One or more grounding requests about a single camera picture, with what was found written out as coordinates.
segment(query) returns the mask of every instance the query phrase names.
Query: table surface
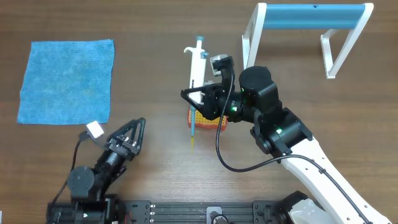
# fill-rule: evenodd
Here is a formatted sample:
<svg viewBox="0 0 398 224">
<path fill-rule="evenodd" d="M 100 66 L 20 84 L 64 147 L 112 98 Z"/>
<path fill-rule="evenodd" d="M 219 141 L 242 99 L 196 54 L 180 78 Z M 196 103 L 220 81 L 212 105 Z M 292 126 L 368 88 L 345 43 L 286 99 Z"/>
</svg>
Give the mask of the table surface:
<svg viewBox="0 0 398 224">
<path fill-rule="evenodd" d="M 286 1 L 286 3 L 305 1 Z M 317 4 L 328 2 L 317 1 Z M 111 115 L 106 134 L 130 119 L 147 120 L 140 155 L 111 186 L 126 200 L 251 202 L 308 190 L 278 164 L 232 173 L 219 162 L 215 131 L 197 129 L 190 152 L 188 87 L 191 56 L 183 49 L 204 35 L 210 55 L 234 57 L 242 70 L 241 35 L 256 1 L 4 0 L 0 2 L 0 210 L 3 223 L 43 223 L 68 175 L 83 125 L 17 124 L 19 91 L 30 43 L 114 39 Z M 284 106 L 319 140 L 336 168 L 375 209 L 398 222 L 398 2 L 375 0 L 374 12 L 337 79 L 326 80 L 319 36 L 324 30 L 263 32 L 256 65 L 278 84 Z M 336 34 L 336 56 L 346 32 Z M 213 78 L 207 64 L 206 79 Z M 247 167 L 269 156 L 249 123 L 229 123 L 220 139 L 224 159 Z M 101 149 L 80 146 L 76 165 L 93 166 Z M 60 200 L 68 200 L 65 190 Z"/>
</svg>

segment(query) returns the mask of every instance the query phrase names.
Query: wooden table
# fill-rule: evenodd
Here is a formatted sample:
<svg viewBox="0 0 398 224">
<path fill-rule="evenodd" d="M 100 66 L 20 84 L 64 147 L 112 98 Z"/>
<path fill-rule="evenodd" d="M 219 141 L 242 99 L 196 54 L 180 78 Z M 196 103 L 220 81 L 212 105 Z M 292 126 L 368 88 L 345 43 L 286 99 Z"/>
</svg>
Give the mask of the wooden table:
<svg viewBox="0 0 398 224">
<path fill-rule="evenodd" d="M 319 0 L 317 3 L 329 2 Z M 111 133 L 130 119 L 147 119 L 141 154 L 111 187 L 124 199 L 158 202 L 251 202 L 308 193 L 278 164 L 238 174 L 215 153 L 215 131 L 197 129 L 190 152 L 187 102 L 195 35 L 210 55 L 234 57 L 242 70 L 241 35 L 256 1 L 3 0 L 0 2 L 0 210 L 3 223 L 43 223 L 47 202 L 62 186 L 83 125 L 16 123 L 30 43 L 114 39 Z M 326 80 L 323 30 L 266 31 L 256 64 L 266 65 L 279 96 L 312 130 L 327 156 L 379 212 L 398 222 L 398 3 L 374 1 L 368 25 L 336 80 Z M 332 40 L 337 54 L 345 34 Z M 215 82 L 207 64 L 206 79 Z M 249 134 L 230 123 L 221 152 L 234 167 L 268 159 Z M 77 165 L 93 166 L 101 149 L 84 142 Z M 68 200 L 65 190 L 60 200 Z"/>
</svg>

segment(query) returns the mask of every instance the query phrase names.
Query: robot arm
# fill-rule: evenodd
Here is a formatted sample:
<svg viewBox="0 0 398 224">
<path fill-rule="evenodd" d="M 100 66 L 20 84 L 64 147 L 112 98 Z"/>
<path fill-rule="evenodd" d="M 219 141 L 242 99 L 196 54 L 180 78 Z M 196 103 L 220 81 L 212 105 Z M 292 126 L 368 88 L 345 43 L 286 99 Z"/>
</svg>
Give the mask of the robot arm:
<svg viewBox="0 0 398 224">
<path fill-rule="evenodd" d="M 259 148 L 265 154 L 271 154 L 273 161 L 282 163 L 306 185 L 332 217 L 333 223 L 390 223 L 366 203 L 333 167 L 301 120 L 288 108 L 282 109 L 277 86 L 266 67 L 245 69 L 239 76 L 240 91 L 237 92 L 234 92 L 232 57 L 216 60 L 212 67 L 215 75 L 221 73 L 221 83 L 182 90 L 181 97 L 207 119 L 225 114 L 228 121 L 253 123 L 250 133 Z M 188 96 L 197 91 L 203 96 L 201 103 Z M 234 169 L 220 160 L 235 172 L 246 172 L 267 164 L 258 164 L 251 167 L 253 169 Z M 300 217 L 300 212 L 289 215 L 293 220 L 305 218 Z"/>
</svg>

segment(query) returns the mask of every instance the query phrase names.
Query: white stand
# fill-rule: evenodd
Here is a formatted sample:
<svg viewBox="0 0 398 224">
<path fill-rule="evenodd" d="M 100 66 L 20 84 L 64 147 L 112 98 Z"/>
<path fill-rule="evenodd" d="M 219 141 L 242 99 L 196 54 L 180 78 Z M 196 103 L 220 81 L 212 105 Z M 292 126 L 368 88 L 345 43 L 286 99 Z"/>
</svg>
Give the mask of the white stand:
<svg viewBox="0 0 398 224">
<path fill-rule="evenodd" d="M 333 63 L 330 50 L 329 38 L 338 30 L 330 29 L 325 34 L 321 35 L 321 45 L 323 52 L 323 62 L 325 63 L 326 78 L 336 78 L 336 74 L 346 59 L 348 53 L 353 48 L 356 40 L 361 34 L 364 26 L 369 20 L 373 11 L 372 3 L 365 3 L 365 10 L 359 19 L 356 27 L 349 30 L 347 39 L 343 48 L 337 56 L 336 61 Z M 256 60 L 257 50 L 260 43 L 261 32 L 266 18 L 267 4 L 258 3 L 250 18 L 249 24 L 242 35 L 243 45 L 243 69 L 254 66 Z"/>
<path fill-rule="evenodd" d="M 316 139 L 305 139 L 292 147 L 293 154 L 306 156 L 322 166 L 343 188 L 348 196 L 362 211 L 365 217 L 373 224 L 391 223 L 385 216 L 368 204 L 347 180 L 336 170 L 333 164 L 323 153 Z M 327 214 L 335 223 L 362 224 L 364 221 L 341 194 L 336 186 L 324 174 L 306 160 L 299 158 L 282 159 L 282 165 L 293 173 L 309 189 L 312 195 L 319 201 Z"/>
</svg>

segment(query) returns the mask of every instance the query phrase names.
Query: blue towel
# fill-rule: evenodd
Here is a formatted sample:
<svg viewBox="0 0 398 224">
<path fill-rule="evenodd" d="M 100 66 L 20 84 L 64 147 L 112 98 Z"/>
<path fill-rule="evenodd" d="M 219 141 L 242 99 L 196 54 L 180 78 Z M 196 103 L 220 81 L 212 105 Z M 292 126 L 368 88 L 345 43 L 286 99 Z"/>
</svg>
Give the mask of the blue towel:
<svg viewBox="0 0 398 224">
<path fill-rule="evenodd" d="M 107 123 L 113 40 L 32 42 L 18 123 Z"/>
</svg>

